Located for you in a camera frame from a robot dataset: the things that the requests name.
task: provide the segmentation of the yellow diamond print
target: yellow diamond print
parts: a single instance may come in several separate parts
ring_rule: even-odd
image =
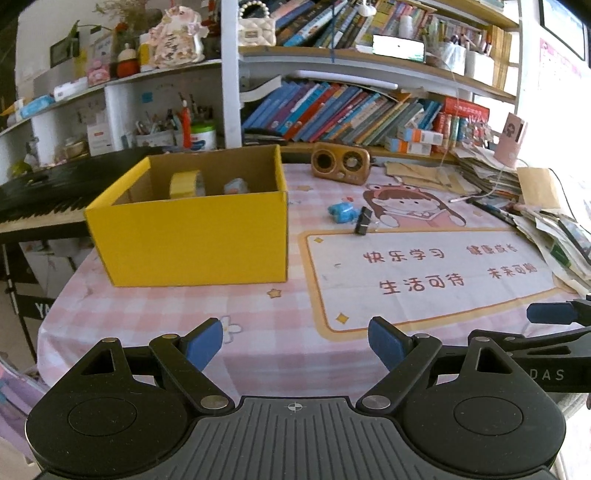
[[[347,317],[344,313],[339,313],[339,316],[336,318],[336,321],[342,323],[343,325],[347,323],[347,320],[349,320],[349,317]]]

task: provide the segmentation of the yellow box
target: yellow box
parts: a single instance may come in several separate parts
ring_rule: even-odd
[[[170,200],[176,172],[200,170],[206,197]],[[224,195],[240,177],[250,193]],[[276,145],[147,157],[86,209],[117,287],[287,280],[287,185]]]

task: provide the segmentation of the cartoon girl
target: cartoon girl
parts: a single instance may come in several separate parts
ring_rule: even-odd
[[[465,226],[466,220],[431,193],[404,185],[366,186],[363,198],[378,220],[390,227],[434,228]]]

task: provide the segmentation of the blue wrapped object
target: blue wrapped object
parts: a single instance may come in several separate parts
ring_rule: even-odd
[[[42,97],[35,98],[30,103],[21,108],[21,115],[23,118],[29,118],[30,116],[39,113],[41,110],[45,110],[45,108],[55,102],[56,101],[51,95],[43,95]]]
[[[361,214],[361,210],[355,208],[351,202],[342,202],[331,205],[328,210],[336,223],[354,222]]]

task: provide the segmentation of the purple chair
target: purple chair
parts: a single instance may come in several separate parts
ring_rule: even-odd
[[[49,387],[41,381],[19,373],[0,356],[0,437],[29,461],[34,458],[25,438],[25,421],[48,390]]]

